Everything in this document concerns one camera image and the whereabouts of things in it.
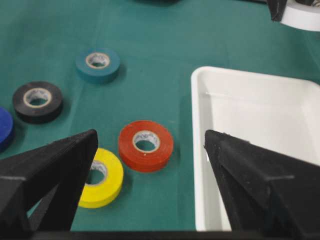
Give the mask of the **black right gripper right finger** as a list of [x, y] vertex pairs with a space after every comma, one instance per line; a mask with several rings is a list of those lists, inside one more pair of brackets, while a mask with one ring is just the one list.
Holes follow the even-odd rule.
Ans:
[[320, 237], [320, 167], [214, 130], [207, 152], [233, 230]]

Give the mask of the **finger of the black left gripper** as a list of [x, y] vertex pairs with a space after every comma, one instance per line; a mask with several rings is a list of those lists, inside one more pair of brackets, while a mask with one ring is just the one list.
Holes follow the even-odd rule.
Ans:
[[270, 11], [271, 20], [280, 22], [287, 5], [287, 0], [267, 0], [268, 9]]

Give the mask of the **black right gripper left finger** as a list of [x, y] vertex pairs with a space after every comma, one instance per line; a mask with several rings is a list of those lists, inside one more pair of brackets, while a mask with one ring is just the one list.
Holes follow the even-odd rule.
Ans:
[[98, 148], [94, 129], [0, 161], [0, 237], [69, 231]]

